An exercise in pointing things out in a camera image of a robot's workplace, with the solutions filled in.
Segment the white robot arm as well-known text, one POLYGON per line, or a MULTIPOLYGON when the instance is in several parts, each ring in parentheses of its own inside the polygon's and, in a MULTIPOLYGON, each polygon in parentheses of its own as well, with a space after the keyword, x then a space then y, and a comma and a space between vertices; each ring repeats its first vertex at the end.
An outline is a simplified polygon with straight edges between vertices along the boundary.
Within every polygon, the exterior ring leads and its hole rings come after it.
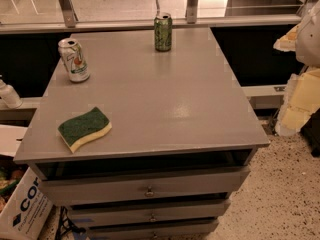
POLYGON ((294 51, 297 61, 307 67, 305 72, 290 76, 277 116, 276 133, 290 136, 299 132, 320 108, 320 1, 273 48, 294 51))

